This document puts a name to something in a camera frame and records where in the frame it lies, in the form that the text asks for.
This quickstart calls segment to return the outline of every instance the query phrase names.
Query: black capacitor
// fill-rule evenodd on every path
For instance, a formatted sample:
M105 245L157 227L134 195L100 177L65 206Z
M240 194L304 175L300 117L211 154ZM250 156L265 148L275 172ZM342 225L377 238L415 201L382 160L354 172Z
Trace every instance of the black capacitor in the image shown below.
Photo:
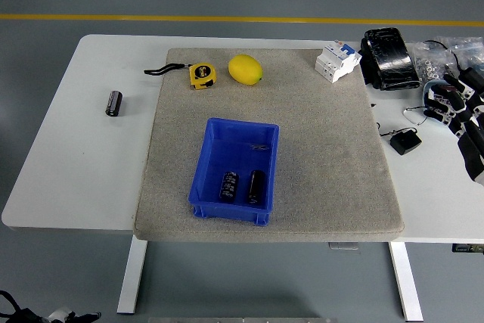
M262 170L253 170L250 173L249 194L247 202L250 204L261 204L262 194L265 187L265 173Z
M118 116L123 94L119 91L112 91L106 106L106 115Z
M234 202L239 176L236 172L226 172L220 187L219 198L224 202Z

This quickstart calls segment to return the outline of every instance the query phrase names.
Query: yellow tape measure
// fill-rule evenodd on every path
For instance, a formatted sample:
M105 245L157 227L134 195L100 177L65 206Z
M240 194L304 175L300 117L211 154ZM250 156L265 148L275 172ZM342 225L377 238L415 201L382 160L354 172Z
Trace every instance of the yellow tape measure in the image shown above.
M194 64L189 67L190 83L196 90L207 89L217 80L215 67L212 64Z

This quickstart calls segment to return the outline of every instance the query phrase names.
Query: yellow floor line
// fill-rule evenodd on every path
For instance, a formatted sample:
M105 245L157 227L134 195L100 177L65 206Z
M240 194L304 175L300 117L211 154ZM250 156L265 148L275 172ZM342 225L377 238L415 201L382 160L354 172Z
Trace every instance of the yellow floor line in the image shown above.
M484 21L469 20L412 20L334 17L226 17L178 15L110 15L110 14L0 14L0 20L129 20L155 22L246 22L246 23L332 23L377 24L403 26L477 26Z

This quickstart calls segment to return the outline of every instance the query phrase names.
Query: yellow lemon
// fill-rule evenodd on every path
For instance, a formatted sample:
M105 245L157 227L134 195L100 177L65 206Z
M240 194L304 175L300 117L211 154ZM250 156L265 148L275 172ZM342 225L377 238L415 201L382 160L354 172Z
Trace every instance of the yellow lemon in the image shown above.
M228 72L235 81L244 85L255 85L262 79L262 67L259 62L247 55L238 54L228 62Z

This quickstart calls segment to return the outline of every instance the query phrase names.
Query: power adapter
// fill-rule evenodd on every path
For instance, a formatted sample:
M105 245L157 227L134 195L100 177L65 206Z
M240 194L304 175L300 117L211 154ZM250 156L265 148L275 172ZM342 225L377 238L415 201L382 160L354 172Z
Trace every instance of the power adapter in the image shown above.
M409 151L414 150L421 143L422 141L413 129L397 132L390 139L390 145L400 155L406 154Z

